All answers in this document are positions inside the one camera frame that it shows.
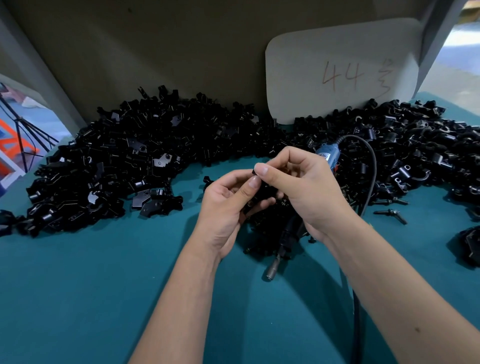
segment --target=teal table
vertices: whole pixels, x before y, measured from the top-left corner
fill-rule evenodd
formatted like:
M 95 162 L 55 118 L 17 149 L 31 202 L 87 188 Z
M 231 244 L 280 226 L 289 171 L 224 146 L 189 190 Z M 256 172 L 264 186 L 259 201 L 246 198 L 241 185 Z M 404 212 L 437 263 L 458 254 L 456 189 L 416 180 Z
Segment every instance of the teal table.
M 433 95 L 445 117 L 479 118 Z M 14 234 L 0 238 L 0 363 L 105 364 L 128 361 L 187 241 L 200 210 L 204 175 L 216 179 L 256 158 L 205 168 L 190 165 L 173 183 L 183 211 L 143 219 L 127 212 L 77 233 Z M 29 173 L 0 199 L 0 208 L 22 214 L 30 206 Z M 421 187 L 401 206 L 409 224 L 373 215 L 371 223 L 462 315 L 480 328 L 480 270 L 457 260 L 453 238 L 474 226 L 465 206 L 448 202 L 447 190 Z M 205 346 L 205 363 L 345 363 L 353 329 L 351 291 L 320 243 L 302 239 L 293 260 L 274 281 L 262 280 L 272 258 L 256 260 L 242 247 L 255 238 L 243 230 L 220 264 Z M 395 360 L 370 319 L 364 363 Z

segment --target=fingernail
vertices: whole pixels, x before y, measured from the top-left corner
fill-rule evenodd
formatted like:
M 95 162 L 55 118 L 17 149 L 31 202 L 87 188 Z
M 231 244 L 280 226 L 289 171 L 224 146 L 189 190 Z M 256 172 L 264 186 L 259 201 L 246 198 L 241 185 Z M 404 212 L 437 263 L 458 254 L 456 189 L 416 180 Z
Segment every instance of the fingernail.
M 251 188 L 259 188 L 261 183 L 262 183 L 262 180 L 261 180 L 260 177 L 258 177 L 258 176 L 253 176 L 253 177 L 251 177 L 250 180 L 248 181 L 248 185 L 249 185 Z
M 257 163 L 255 164 L 255 167 L 253 168 L 256 174 L 259 176 L 264 176 L 267 174 L 268 167 L 265 163 Z

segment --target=white board with rounded corners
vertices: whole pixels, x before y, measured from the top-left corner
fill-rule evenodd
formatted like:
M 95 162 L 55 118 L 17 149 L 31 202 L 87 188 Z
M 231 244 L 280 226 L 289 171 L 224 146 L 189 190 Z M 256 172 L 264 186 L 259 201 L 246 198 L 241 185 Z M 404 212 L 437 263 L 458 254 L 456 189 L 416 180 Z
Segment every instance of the white board with rounded corners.
M 334 109 L 410 100 L 422 28 L 411 18 L 285 33 L 265 51 L 267 101 L 280 124 Z

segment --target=person's right hand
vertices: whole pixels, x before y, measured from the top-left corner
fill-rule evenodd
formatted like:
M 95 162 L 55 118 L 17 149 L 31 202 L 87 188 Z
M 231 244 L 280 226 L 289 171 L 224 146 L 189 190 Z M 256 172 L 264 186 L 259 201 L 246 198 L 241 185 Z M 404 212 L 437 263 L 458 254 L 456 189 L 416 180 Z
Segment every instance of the person's right hand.
M 356 216 L 324 157 L 287 146 L 254 169 L 262 180 L 288 196 L 307 231 L 319 241 Z

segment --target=orange object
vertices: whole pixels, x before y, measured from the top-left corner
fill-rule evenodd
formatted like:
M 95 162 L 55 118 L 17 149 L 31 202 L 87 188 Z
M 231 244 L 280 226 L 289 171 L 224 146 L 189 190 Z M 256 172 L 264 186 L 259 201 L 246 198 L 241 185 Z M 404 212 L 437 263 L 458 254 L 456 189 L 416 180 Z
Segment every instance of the orange object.
M 10 138 L 0 139 L 0 150 L 7 155 L 8 158 L 12 159 L 20 153 L 20 144 L 18 143 L 18 134 L 13 130 L 6 122 L 0 119 L 0 128 L 5 130 L 8 134 L 11 135 Z M 22 138 L 22 146 L 24 149 L 31 149 L 32 153 L 37 154 L 38 149 L 34 148 L 28 141 Z M 0 163 L 0 173 L 7 175 L 9 174 L 10 168 Z

